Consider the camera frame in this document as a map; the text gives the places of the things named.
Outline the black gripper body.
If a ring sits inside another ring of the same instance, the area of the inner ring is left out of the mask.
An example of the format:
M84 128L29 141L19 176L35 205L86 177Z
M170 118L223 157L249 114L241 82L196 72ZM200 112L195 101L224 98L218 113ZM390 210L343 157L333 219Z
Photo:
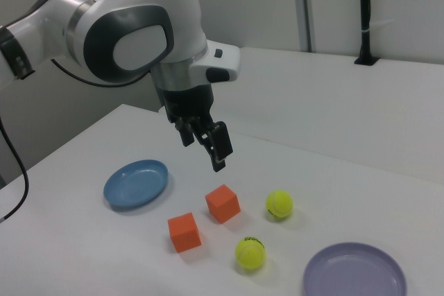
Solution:
M188 118L212 121L210 109L214 95L210 85L199 85L182 91L160 89L160 99L170 123Z

